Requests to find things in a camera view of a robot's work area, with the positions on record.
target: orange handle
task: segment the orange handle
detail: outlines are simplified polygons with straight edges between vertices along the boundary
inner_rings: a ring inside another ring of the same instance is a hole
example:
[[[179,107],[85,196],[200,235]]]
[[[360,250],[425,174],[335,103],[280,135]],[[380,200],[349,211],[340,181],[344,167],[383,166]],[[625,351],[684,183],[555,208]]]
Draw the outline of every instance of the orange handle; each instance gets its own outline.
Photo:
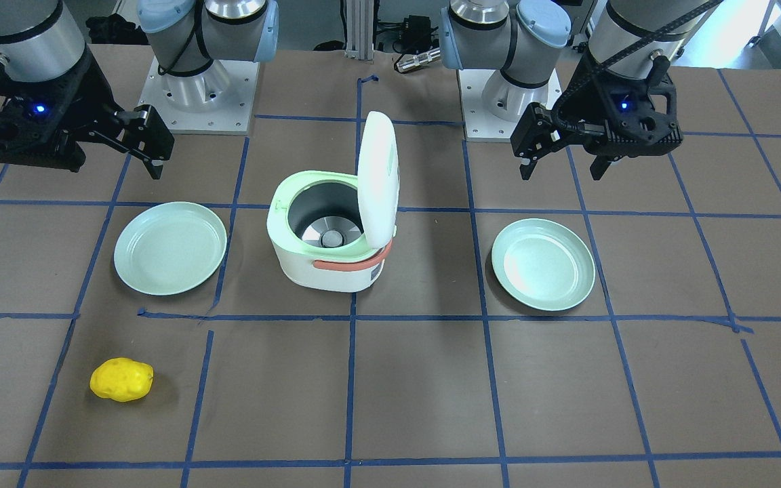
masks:
[[[393,240],[389,241],[388,245],[381,251],[378,251],[375,256],[362,260],[362,262],[323,262],[323,260],[314,260],[313,266],[317,269],[326,269],[328,271],[363,271],[381,263],[388,253],[391,252],[391,244],[393,244]]]

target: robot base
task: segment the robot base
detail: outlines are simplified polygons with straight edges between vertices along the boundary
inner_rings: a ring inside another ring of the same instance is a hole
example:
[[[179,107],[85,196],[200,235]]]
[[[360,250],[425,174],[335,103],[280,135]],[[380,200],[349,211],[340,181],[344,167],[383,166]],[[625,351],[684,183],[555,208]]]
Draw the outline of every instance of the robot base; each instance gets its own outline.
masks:
[[[472,142],[508,142],[517,121],[506,121],[493,115],[483,101],[484,87],[495,69],[462,69],[458,71],[462,116],[466,123],[466,140]],[[556,71],[548,81],[548,99],[552,108],[561,90]]]
[[[159,63],[155,58],[140,92],[140,103],[149,103],[155,107],[173,134],[247,135],[260,64],[247,61],[217,62],[225,67],[232,89],[225,93],[223,100],[217,99],[220,103],[215,108],[209,111],[185,111],[174,106],[165,95],[165,84],[158,74]]]

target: white lid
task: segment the white lid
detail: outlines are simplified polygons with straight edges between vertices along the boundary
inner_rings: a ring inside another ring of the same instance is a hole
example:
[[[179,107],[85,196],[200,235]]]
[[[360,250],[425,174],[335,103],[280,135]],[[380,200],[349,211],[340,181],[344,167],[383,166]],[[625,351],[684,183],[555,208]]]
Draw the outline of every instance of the white lid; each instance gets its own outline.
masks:
[[[373,249],[393,238],[399,204],[399,155],[393,123],[381,112],[369,112],[357,155],[357,207],[363,235]]]

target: light blue joint cap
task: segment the light blue joint cap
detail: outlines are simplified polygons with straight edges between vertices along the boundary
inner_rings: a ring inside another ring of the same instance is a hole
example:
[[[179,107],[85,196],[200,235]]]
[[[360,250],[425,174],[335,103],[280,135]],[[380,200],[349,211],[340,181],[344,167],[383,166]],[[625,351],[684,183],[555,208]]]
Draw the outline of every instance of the light blue joint cap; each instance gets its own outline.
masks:
[[[192,10],[195,0],[139,0],[137,18],[146,34],[155,34],[176,24]]]
[[[447,7],[442,9],[442,31],[439,33],[439,49],[442,52],[442,64],[448,69],[462,69],[460,52],[456,49],[454,28]]]
[[[279,6],[276,0],[267,3],[267,13],[264,18],[264,30],[258,40],[255,50],[255,62],[269,62],[276,56],[276,45],[279,41]]]
[[[571,32],[571,19],[562,7],[551,0],[520,0],[517,4],[520,24],[551,47],[565,47]]]

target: light green plate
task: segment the light green plate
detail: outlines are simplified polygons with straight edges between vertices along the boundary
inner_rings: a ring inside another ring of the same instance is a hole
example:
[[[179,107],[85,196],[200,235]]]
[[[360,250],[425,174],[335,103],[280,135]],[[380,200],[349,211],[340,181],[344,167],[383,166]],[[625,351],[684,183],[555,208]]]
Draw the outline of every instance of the light green plate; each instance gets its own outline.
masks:
[[[589,248],[566,226],[545,219],[517,220],[493,242],[493,270],[519,302],[545,311],[583,302],[595,284]]]
[[[225,226],[212,210],[172,201],[134,217],[114,249],[126,285],[150,296],[171,296],[202,284],[225,256]]]

